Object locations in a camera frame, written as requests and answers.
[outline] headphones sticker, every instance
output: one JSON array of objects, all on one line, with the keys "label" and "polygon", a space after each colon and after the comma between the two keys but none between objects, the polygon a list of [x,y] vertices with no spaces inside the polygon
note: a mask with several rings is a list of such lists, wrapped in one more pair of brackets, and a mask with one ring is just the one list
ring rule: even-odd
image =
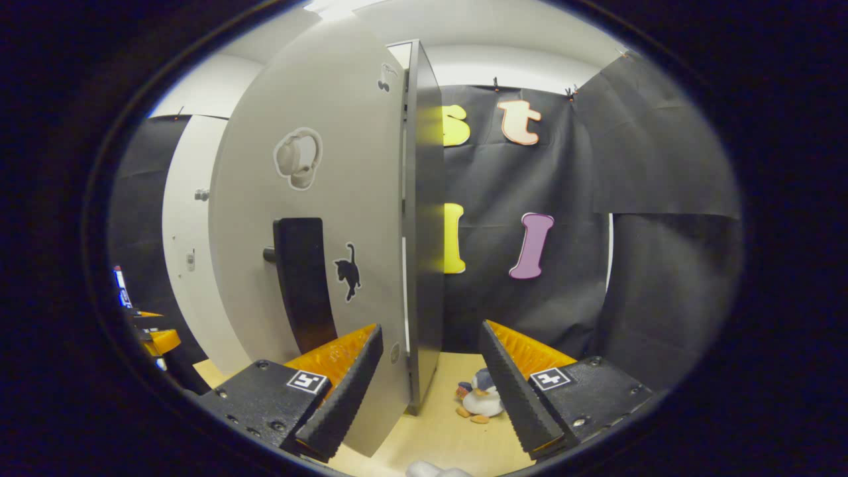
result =
[{"label": "headphones sticker", "polygon": [[[315,156],[308,165],[300,163],[300,146],[298,146],[298,143],[304,137],[311,137],[315,142]],[[288,185],[294,190],[304,191],[310,188],[315,182],[315,174],[318,172],[318,165],[321,163],[322,144],[321,135],[308,127],[299,127],[288,133],[277,143],[272,153],[276,173],[287,179]]]},{"label": "headphones sticker", "polygon": [[394,70],[389,64],[383,63],[380,66],[380,79],[377,80],[377,87],[388,93],[388,82],[386,82],[386,74],[394,75],[395,78],[398,77],[397,71]]},{"label": "headphones sticker", "polygon": [[350,303],[350,300],[356,296],[356,289],[362,288],[362,283],[360,282],[360,268],[356,266],[356,248],[353,242],[348,242],[346,245],[350,249],[350,260],[343,258],[332,262],[336,264],[338,282],[347,282],[348,296],[345,297],[344,301]]}]

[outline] purple letter i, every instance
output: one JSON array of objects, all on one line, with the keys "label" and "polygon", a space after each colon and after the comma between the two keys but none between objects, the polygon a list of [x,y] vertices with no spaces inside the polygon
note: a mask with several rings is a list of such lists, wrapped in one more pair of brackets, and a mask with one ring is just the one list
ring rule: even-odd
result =
[{"label": "purple letter i", "polygon": [[510,269],[510,277],[519,280],[536,278],[542,274],[538,263],[542,258],[544,238],[548,235],[548,229],[554,226],[554,217],[528,212],[522,216],[522,223],[525,228],[522,253],[518,256],[518,263]]}]

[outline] foam letter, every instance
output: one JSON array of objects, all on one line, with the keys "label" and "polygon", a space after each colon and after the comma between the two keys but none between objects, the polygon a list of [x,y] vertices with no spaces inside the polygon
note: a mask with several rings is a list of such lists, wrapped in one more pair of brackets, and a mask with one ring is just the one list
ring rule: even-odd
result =
[{"label": "foam letter", "polygon": [[527,131],[527,120],[541,121],[542,113],[530,109],[530,103],[523,99],[504,101],[498,103],[498,107],[504,111],[504,120],[500,124],[500,129],[507,139],[525,146],[538,143],[538,134]]},{"label": "foam letter", "polygon": [[467,114],[461,106],[442,106],[442,128],[444,130],[444,145],[459,146],[471,136],[471,128],[462,121]]},{"label": "foam letter", "polygon": [[527,213],[522,216],[524,224],[524,244],[518,256],[518,263],[510,269],[510,277],[518,280],[536,278],[542,274],[538,262],[542,258],[544,238],[548,229],[554,226],[554,217],[544,214]]},{"label": "foam letter", "polygon": [[460,258],[460,217],[462,205],[444,205],[444,272],[463,273],[466,263]]}]

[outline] white plush toy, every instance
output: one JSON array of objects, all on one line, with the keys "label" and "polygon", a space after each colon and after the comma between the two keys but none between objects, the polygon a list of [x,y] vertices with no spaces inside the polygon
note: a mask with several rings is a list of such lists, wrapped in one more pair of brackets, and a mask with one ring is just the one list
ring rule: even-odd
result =
[{"label": "white plush toy", "polygon": [[504,411],[488,368],[477,371],[471,383],[461,382],[456,395],[462,400],[462,406],[456,408],[456,413],[463,418],[473,415],[471,421],[475,423],[485,424],[489,418]]},{"label": "white plush toy", "polygon": [[406,477],[471,477],[471,474],[456,467],[440,469],[429,462],[416,460],[406,469]]}]

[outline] white door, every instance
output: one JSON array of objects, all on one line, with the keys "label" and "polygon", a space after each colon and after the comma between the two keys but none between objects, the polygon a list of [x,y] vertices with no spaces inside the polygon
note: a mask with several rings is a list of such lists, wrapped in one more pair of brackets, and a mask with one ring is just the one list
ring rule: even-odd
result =
[{"label": "white door", "polygon": [[[300,353],[276,268],[262,250],[272,223],[320,217],[326,285],[339,336],[380,323],[383,356],[345,443],[371,455],[410,399],[404,355],[400,155],[403,69],[359,21],[323,20],[259,73],[227,124],[209,199],[209,236],[220,296],[252,360],[284,363]],[[292,132],[316,133],[321,162],[307,180],[275,153]],[[304,164],[313,139],[296,141]],[[360,286],[349,300],[336,260],[355,247]]]}]

